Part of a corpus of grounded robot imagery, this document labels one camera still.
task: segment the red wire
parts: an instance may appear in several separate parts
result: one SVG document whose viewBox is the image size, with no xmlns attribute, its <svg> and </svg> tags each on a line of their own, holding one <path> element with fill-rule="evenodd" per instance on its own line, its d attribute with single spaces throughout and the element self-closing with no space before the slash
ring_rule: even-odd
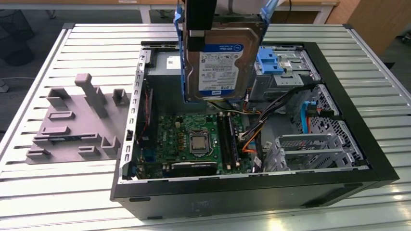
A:
<svg viewBox="0 0 411 231">
<path fill-rule="evenodd" d="M 308 133 L 310 133 L 310 120 L 309 120 L 309 117 L 305 118 L 305 121 L 306 121 L 306 130 L 308 130 Z"/>
</svg>

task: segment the hard drive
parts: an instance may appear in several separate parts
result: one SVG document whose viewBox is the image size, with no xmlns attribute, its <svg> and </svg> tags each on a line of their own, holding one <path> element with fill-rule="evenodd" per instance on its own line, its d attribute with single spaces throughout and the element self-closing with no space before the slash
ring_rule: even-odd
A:
<svg viewBox="0 0 411 231">
<path fill-rule="evenodd" d="M 244 96 L 262 27 L 257 15 L 213 17 L 210 30 L 202 31 L 201 50 L 184 50 L 188 101 L 240 99 Z M 189 46 L 188 30 L 184 31 L 184 44 Z"/>
</svg>

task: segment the wooden cabinet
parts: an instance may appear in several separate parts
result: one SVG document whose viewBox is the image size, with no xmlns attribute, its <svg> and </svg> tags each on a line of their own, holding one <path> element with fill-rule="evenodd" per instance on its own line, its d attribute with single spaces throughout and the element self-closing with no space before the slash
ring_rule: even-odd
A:
<svg viewBox="0 0 411 231">
<path fill-rule="evenodd" d="M 411 0 L 340 0 L 326 24 L 350 24 L 377 55 L 411 23 Z"/>
</svg>

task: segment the metal table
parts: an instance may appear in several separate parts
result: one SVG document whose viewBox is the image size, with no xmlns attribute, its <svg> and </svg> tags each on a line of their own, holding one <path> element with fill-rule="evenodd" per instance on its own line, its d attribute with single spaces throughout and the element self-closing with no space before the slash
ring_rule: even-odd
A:
<svg viewBox="0 0 411 231">
<path fill-rule="evenodd" d="M 79 94 L 73 76 L 87 72 L 103 93 L 130 91 L 142 40 L 176 40 L 172 25 L 62 29 L 0 143 L 0 229 L 409 230 L 411 97 L 356 32 L 340 25 L 274 25 L 265 40 L 317 42 L 400 176 L 393 184 L 322 208 L 139 221 L 107 199 L 114 160 L 26 165 L 49 88 L 63 86 L 69 94 Z"/>
</svg>

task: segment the cpu socket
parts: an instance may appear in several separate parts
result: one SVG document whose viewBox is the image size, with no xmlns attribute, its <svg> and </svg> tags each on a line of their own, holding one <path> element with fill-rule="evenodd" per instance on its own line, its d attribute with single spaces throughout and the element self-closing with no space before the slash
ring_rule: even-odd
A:
<svg viewBox="0 0 411 231">
<path fill-rule="evenodd" d="M 206 130 L 193 130 L 189 132 L 189 153 L 196 157 L 201 157 L 209 153 Z"/>
</svg>

